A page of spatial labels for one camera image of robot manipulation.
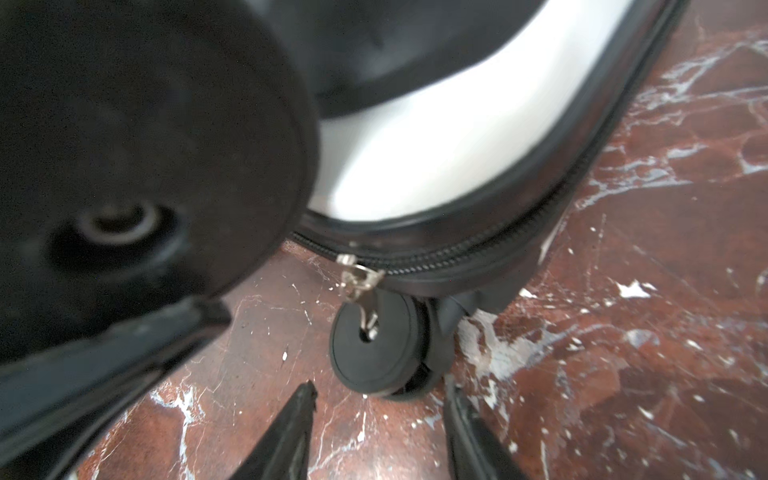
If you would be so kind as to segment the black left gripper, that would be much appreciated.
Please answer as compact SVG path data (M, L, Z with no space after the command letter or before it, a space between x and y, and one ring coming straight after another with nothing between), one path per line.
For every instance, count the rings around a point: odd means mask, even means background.
M1 476L64 479L133 402L231 324L187 298L1 367Z

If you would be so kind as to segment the black and white suitcase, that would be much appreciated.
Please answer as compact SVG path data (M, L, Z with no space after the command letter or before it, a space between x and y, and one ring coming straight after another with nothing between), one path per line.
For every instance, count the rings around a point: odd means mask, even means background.
M5 1L1 360L347 257L351 390L408 401L542 263L683 1Z

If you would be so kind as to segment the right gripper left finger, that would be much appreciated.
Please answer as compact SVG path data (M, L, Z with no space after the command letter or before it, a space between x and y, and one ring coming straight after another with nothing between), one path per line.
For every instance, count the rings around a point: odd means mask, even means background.
M300 384L230 479L307 479L317 395Z

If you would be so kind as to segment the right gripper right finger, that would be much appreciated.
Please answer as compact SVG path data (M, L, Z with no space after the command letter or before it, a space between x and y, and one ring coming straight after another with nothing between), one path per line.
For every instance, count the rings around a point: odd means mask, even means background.
M512 455L454 383L445 386L443 420L451 479L526 479Z

